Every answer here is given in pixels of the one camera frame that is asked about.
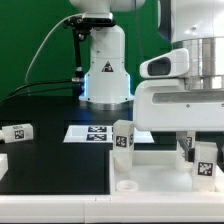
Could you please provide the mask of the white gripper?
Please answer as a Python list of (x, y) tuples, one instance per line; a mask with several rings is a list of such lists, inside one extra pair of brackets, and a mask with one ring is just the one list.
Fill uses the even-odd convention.
[(141, 131), (177, 132), (188, 160), (185, 131), (224, 131), (224, 91), (187, 91), (181, 79), (143, 81), (135, 92), (133, 122)]

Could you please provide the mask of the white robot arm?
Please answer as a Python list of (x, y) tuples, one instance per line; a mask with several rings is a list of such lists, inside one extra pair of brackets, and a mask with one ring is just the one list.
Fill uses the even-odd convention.
[(124, 32), (115, 11), (146, 0), (69, 0), (79, 36), (92, 36), (91, 66), (80, 100), (116, 108), (132, 100), (137, 129), (173, 131), (182, 146), (188, 131), (224, 131), (224, 0), (157, 0), (158, 31), (172, 50), (140, 65), (144, 79), (131, 97), (124, 68)]

